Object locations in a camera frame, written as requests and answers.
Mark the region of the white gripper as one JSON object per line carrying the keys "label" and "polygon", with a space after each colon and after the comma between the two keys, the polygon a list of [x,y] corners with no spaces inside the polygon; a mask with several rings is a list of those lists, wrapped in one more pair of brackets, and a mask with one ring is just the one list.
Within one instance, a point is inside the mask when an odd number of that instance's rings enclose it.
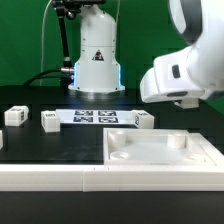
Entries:
{"label": "white gripper", "polygon": [[157,57],[140,83],[142,101],[214,99],[224,95],[224,51],[186,47]]}

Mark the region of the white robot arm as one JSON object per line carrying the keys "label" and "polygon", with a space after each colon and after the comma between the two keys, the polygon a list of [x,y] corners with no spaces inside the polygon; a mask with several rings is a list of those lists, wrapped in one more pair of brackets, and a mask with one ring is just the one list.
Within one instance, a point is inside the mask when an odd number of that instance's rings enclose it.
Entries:
{"label": "white robot arm", "polygon": [[[142,101],[194,107],[200,99],[224,95],[224,0],[167,2],[172,22],[188,46],[154,60],[140,82]],[[122,91],[115,49],[114,19],[96,5],[84,6],[81,54],[69,88],[88,96]]]}

